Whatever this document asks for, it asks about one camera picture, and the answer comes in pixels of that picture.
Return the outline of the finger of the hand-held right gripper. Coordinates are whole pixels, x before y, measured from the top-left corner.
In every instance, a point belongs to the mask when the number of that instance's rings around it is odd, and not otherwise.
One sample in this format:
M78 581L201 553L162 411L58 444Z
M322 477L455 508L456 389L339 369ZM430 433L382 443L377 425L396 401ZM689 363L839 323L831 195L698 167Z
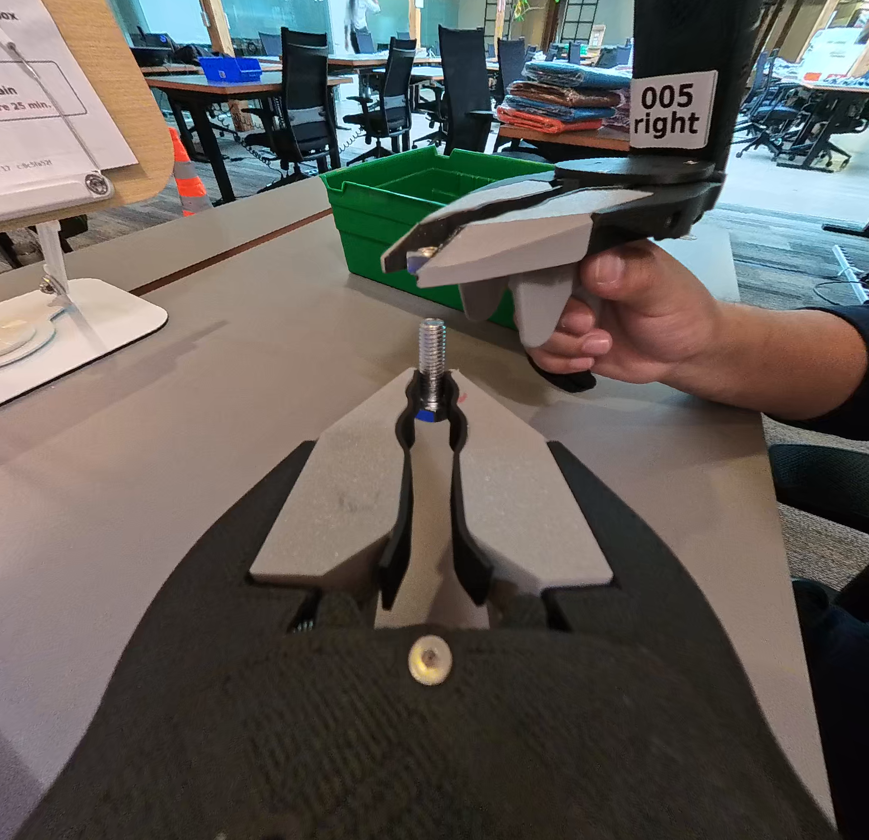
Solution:
M458 286L472 321L490 318L509 290L520 341L536 348L555 332L578 289L592 227L589 213L465 225L428 260L415 254L417 285Z
M408 251L426 246L441 248L461 227L472 223L501 224L578 213L594 215L650 195L650 190L627 187L568 189L543 180L541 175L536 179L494 183L425 216L382 254L382 271L388 274L407 271ZM411 276L417 285L415 275Z

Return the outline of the person's right hand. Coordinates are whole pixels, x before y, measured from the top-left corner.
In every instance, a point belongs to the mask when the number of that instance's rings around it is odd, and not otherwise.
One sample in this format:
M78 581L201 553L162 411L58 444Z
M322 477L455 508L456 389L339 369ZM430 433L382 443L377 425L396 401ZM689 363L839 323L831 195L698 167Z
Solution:
M714 298L678 260L646 240L586 256L577 275L584 296L568 300L543 345L526 349L538 369L660 382L723 401L721 356L742 305Z

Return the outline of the instruction sign on stand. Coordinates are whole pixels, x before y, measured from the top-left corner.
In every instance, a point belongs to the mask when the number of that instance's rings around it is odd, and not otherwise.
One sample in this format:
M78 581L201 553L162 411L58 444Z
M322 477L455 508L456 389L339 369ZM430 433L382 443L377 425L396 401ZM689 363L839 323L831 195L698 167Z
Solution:
M4 232L34 226L43 253L35 288L2 300L2 405L138 342L168 322L164 309L143 298L67 273L61 221L158 194L168 183L174 158L162 114L106 0L42 1L137 163L103 172L114 187L110 197L7 221L1 216Z

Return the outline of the stack of folded cloths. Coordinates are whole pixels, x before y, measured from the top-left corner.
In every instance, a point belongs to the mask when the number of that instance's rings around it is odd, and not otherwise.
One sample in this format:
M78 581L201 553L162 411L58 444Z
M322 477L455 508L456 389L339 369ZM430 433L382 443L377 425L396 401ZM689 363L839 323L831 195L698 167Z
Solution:
M629 71L529 61L496 115L503 124L546 135L602 128L627 134L631 79Z

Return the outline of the white instruction sheet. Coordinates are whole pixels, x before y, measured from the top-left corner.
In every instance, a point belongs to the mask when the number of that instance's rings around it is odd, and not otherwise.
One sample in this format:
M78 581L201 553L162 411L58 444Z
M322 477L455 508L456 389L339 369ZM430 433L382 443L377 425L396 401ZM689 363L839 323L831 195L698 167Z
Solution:
M42 0L1 0L2 221L114 194L137 159Z

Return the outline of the wooden desk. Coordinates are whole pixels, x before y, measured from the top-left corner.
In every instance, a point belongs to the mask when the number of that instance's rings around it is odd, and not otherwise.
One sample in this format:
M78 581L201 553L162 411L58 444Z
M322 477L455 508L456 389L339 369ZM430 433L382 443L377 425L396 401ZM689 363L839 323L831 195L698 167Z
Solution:
M236 196L225 167L223 152L216 139L215 127L209 117L210 107L233 101L259 102L262 98L277 96L281 90L281 80L282 72L276 71L272 72L271 77L261 78L258 83L244 85L212 84L204 75L164 75L146 78L146 83L152 90L160 90L166 94L177 117L183 112L190 114L201 152L214 174L221 204L235 201ZM333 87L345 82L345 78L339 79L329 75L329 90L333 96Z

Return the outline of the small blue bin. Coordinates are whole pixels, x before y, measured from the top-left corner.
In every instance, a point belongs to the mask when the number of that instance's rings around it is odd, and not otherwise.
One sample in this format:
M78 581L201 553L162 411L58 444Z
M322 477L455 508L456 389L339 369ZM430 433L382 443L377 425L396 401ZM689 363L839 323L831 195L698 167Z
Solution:
M258 83L263 74L263 67L255 57L234 57L225 54L200 55L198 65L212 84L253 84Z

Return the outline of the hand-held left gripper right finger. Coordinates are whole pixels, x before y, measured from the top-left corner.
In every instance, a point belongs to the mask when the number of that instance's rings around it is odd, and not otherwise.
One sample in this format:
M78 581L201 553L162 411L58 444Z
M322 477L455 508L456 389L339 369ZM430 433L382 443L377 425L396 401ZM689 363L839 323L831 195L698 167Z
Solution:
M495 585L540 596L613 570L545 437L457 370L444 375L453 566L474 605Z

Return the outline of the orange traffic cone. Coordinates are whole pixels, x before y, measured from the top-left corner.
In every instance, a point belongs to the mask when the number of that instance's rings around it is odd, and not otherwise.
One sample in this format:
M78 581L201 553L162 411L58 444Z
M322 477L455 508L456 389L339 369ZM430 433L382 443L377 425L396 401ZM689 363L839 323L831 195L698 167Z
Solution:
M208 192L190 159L176 128L168 127L173 147L173 178L181 204L182 216L187 218L213 208Z

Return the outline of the person's leg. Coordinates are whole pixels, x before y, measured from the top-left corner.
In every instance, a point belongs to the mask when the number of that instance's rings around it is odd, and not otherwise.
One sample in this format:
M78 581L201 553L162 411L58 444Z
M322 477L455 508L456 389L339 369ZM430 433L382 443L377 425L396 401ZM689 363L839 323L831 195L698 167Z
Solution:
M836 822L868 837L867 569L836 592L794 579L793 592Z

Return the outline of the black office chair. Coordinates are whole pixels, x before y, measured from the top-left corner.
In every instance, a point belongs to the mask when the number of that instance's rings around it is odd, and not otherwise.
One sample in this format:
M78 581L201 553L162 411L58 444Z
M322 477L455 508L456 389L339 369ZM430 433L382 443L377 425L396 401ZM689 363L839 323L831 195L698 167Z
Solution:
M444 153L482 153L497 117L492 108L484 53L484 30L454 29L439 25L440 96L431 117L440 122Z
M868 454L774 444L768 455L779 503L868 533Z
M392 38L386 68L376 99L351 96L361 107L359 114L347 115L344 123L363 130L366 143L374 146L347 162L348 166L375 158L387 157L410 149L412 129L410 78L415 51Z
M247 146L267 148L280 164L282 176L266 190L306 177L303 163L314 162L319 173L341 166L329 90L329 47L325 33L281 29L282 80L277 96L262 98L258 108L246 108L263 125L247 135Z

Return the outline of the large silver bolt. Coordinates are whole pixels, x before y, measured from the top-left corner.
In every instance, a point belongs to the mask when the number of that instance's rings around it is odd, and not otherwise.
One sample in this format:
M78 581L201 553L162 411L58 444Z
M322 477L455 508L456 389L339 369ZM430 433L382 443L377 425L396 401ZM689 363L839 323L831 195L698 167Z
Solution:
M426 318L418 332L420 411L426 422L440 421L442 383L447 372L447 326L439 318Z

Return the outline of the green plastic bin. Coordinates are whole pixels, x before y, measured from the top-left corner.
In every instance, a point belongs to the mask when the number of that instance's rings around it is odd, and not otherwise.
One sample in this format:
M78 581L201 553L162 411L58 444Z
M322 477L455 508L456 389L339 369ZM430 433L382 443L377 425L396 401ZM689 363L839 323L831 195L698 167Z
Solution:
M429 146L322 176L348 270L391 289L462 311L456 285L420 289L407 271L382 271L382 254L425 216L491 183L550 171L546 161Z

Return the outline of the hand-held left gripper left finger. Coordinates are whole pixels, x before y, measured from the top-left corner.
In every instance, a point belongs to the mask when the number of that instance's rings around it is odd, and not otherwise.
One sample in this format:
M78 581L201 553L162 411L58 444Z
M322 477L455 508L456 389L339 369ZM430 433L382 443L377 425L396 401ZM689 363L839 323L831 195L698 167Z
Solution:
M410 558L416 371L407 368L333 423L249 568L258 583L376 594L391 610Z

